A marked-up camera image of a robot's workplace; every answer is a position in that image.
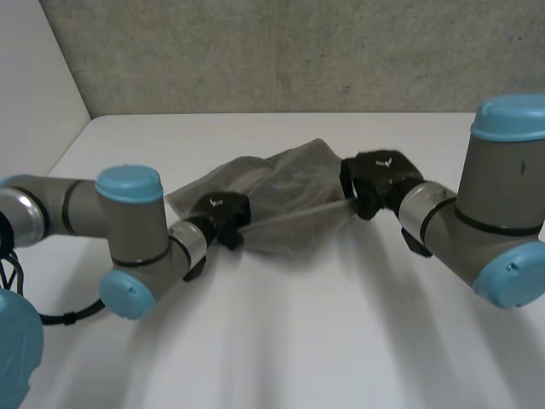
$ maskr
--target concrete wall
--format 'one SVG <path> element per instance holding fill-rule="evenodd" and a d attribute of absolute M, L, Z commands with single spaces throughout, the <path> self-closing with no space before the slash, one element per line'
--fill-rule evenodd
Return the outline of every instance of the concrete wall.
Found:
<path fill-rule="evenodd" d="M 472 111 L 545 91 L 543 0 L 41 0 L 116 113 Z"/>
<path fill-rule="evenodd" d="M 89 114 L 37 0 L 0 0 L 0 179 L 47 175 Z"/>

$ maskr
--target robotic arm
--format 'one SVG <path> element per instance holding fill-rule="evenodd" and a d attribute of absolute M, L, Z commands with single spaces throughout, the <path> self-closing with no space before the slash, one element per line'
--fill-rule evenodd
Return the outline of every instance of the robotic arm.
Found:
<path fill-rule="evenodd" d="M 25 398 L 42 356 L 42 324 L 70 325 L 104 305 L 139 319 L 176 282 L 201 274 L 213 240 L 231 249 L 242 244 L 237 229 L 248 223 L 246 196 L 210 193 L 168 229 L 159 175 L 145 166 L 114 167 L 96 182 L 16 176 L 0 183 L 0 258 L 18 266 L 13 249 L 53 234 L 107 239 L 112 257 L 112 270 L 100 282 L 101 301 L 57 320 L 39 315 L 22 296 L 21 275 L 19 294 L 0 289 L 0 407 L 16 408 Z"/>
<path fill-rule="evenodd" d="M 345 159 L 341 184 L 361 218 L 392 210 L 412 251 L 515 308 L 545 292 L 544 158 L 545 95 L 506 95 L 477 111 L 457 195 L 396 151 Z"/>

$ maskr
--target white tabletop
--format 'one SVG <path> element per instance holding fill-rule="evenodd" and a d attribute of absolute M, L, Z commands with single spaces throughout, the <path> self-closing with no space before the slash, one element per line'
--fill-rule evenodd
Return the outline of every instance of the white tabletop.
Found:
<path fill-rule="evenodd" d="M 473 115 L 263 114 L 99 118 L 52 176 L 148 164 L 166 192 L 241 155 L 314 138 L 341 157 L 395 148 L 456 189 Z M 169 212 L 169 221 L 175 220 Z M 145 319 L 103 313 L 47 328 L 23 407 L 490 408 L 545 406 L 545 298 L 480 300 L 409 252 L 395 216 L 354 220 L 310 262 L 214 251 L 208 271 Z M 43 313 L 80 309 L 110 268 L 105 241 L 53 237 L 20 253 Z"/>

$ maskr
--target white wall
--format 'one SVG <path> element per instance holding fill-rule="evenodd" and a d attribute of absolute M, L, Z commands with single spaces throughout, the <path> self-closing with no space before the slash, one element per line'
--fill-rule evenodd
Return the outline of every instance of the white wall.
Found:
<path fill-rule="evenodd" d="M 0 0 L 0 178 L 49 173 L 88 122 L 38 0 Z"/>

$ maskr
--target gray wall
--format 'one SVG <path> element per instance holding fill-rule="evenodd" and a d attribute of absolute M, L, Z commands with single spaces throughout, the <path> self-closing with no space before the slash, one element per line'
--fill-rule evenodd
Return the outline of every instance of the gray wall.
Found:
<path fill-rule="evenodd" d="M 543 0 L 40 0 L 93 117 L 472 111 L 545 91 Z"/>

